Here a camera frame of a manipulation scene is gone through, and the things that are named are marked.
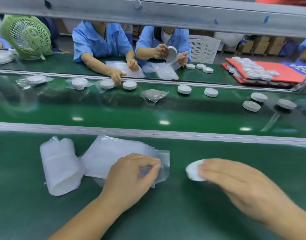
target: floor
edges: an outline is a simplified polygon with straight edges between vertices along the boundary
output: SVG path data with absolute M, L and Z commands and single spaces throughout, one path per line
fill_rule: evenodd
M 71 36 L 61 36 L 58 39 L 58 44 L 59 48 L 61 50 L 69 51 L 71 53 L 74 53 L 74 45 L 72 41 Z M 225 52 L 223 54 L 217 53 L 215 56 L 214 64 L 222 64 L 225 62 L 225 58 L 232 57 L 234 53 L 231 52 Z M 252 60 L 257 60 L 257 61 L 268 61 L 268 62 L 282 62 L 282 61 L 295 61 L 297 59 L 297 56 L 295 55 L 294 57 L 291 58 L 285 58 L 285 57 L 278 57 L 278 56 L 248 56 L 248 55 L 242 55 L 241 57 L 249 57 Z

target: electric fan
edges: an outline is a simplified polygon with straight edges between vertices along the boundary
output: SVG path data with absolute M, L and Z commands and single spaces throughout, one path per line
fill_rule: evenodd
M 51 55 L 51 33 L 34 16 L 5 15 L 1 24 L 1 36 L 25 60 L 42 59 Z

